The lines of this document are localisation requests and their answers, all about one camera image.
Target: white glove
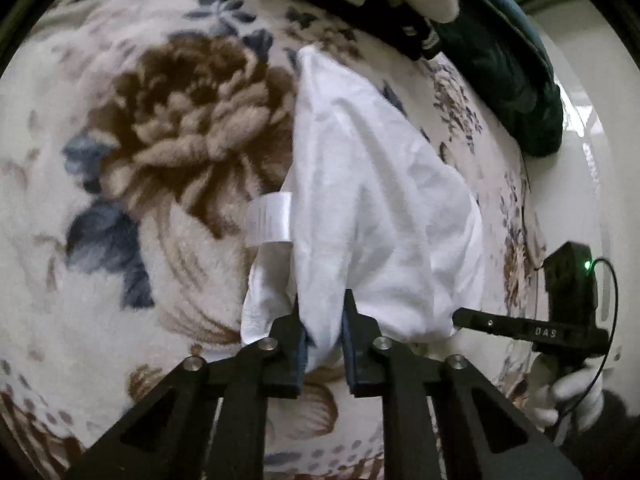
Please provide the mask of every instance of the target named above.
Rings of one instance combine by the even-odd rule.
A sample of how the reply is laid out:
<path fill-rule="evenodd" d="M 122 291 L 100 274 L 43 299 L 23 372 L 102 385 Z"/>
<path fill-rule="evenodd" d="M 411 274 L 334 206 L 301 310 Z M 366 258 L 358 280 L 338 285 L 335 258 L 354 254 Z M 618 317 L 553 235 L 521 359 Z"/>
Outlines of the white glove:
<path fill-rule="evenodd" d="M 578 397 L 583 395 L 598 371 L 594 362 L 585 362 L 580 370 L 565 375 L 552 384 L 558 376 L 558 362 L 555 358 L 540 354 L 534 361 L 528 375 L 529 400 L 524 413 L 541 429 L 553 426 L 558 421 L 559 403 L 571 408 Z M 578 431 L 588 430 L 602 413 L 604 396 L 602 395 L 602 375 L 591 391 L 573 410 L 574 423 Z"/>

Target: metal pin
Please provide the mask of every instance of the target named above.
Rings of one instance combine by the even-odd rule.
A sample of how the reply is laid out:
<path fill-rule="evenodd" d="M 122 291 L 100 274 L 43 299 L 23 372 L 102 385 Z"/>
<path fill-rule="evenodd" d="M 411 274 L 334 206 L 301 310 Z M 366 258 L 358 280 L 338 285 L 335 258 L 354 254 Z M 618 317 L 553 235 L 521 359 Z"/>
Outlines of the metal pin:
<path fill-rule="evenodd" d="M 452 368 L 456 370 L 462 370 L 462 368 L 466 368 L 466 359 L 463 355 L 453 354 L 447 357 L 447 363 Z"/>
<path fill-rule="evenodd" d="M 278 340 L 273 337 L 265 337 L 258 341 L 258 348 L 266 352 L 275 350 L 278 347 Z"/>
<path fill-rule="evenodd" d="M 204 366 L 205 362 L 206 361 L 202 357 L 192 355 L 191 357 L 187 357 L 184 361 L 182 361 L 182 368 L 190 372 L 197 372 Z"/>
<path fill-rule="evenodd" d="M 378 350 L 389 350 L 393 342 L 390 338 L 386 336 L 379 336 L 373 340 L 373 346 L 375 346 Z"/>

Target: floral blanket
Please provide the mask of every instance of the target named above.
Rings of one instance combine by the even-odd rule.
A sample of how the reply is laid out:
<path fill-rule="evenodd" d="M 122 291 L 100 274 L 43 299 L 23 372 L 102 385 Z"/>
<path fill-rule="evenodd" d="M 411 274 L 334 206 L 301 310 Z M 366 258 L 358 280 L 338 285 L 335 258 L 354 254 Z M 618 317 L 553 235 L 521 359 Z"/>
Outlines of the floral blanket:
<path fill-rule="evenodd" d="M 0 81 L 0 413 L 60 478 L 188 355 L 240 344 L 246 204 L 291 162 L 295 54 L 380 88 L 475 192 L 485 311 L 535 314 L 543 255 L 515 141 L 439 54 L 411 62 L 299 0 L 58 0 Z M 461 332 L 508 396 L 530 346 Z M 268 478 L 383 478 L 379 399 L 340 367 L 268 410 Z"/>

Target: gloved hand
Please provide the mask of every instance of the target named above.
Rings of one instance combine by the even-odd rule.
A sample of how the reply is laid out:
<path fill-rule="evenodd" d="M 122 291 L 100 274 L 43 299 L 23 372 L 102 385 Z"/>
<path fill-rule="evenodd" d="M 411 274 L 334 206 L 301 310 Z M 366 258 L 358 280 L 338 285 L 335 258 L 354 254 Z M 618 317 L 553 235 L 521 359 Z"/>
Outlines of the gloved hand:
<path fill-rule="evenodd" d="M 529 400 L 524 413 L 540 429 L 548 428 L 558 421 L 558 404 L 565 403 L 571 408 L 574 402 L 584 394 L 598 371 L 598 364 L 585 361 L 584 367 L 556 381 L 558 361 L 554 357 L 540 354 L 534 361 L 527 379 Z M 573 410 L 578 431 L 588 430 L 602 413 L 604 396 L 602 395 L 602 375 L 591 391 Z"/>

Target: black cable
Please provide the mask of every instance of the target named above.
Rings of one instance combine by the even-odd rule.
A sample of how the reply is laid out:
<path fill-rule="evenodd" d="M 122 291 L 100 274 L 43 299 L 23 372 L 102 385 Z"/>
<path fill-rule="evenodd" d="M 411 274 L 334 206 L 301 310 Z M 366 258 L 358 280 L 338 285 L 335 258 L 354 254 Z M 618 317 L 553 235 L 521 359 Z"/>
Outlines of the black cable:
<path fill-rule="evenodd" d="M 607 260 L 606 258 L 603 258 L 603 257 L 596 258 L 595 260 L 593 260 L 591 262 L 591 267 L 590 267 L 589 270 L 590 270 L 590 272 L 594 272 L 595 273 L 596 264 L 599 264 L 601 262 L 603 264 L 605 264 L 609 268 L 609 270 L 611 272 L 611 277 L 613 279 L 613 289 L 614 289 L 614 293 L 616 295 L 616 299 L 614 300 L 613 322 L 611 323 L 611 335 L 609 336 L 609 344 L 607 346 L 607 351 L 604 354 L 604 358 L 602 359 L 602 362 L 600 363 L 600 368 L 598 368 L 598 371 L 596 372 L 596 375 L 593 377 L 593 381 L 591 381 L 591 383 L 589 384 L 587 389 L 578 398 L 578 400 L 576 402 L 574 402 L 573 405 L 569 409 L 564 410 L 562 412 L 562 414 L 559 415 L 558 421 L 556 422 L 557 425 L 559 425 L 560 422 L 567 415 L 569 415 L 573 410 L 575 410 L 578 407 L 578 405 L 587 397 L 587 395 L 589 395 L 589 392 L 594 387 L 595 383 L 598 381 L 598 378 L 600 377 L 600 375 L 602 374 L 602 371 L 604 370 L 604 365 L 607 362 L 607 358 L 609 357 L 609 351 L 611 350 L 611 345 L 613 344 L 613 336 L 616 333 L 616 325 L 618 324 L 618 278 L 616 276 L 616 271 L 613 269 L 613 264 L 609 260 Z"/>

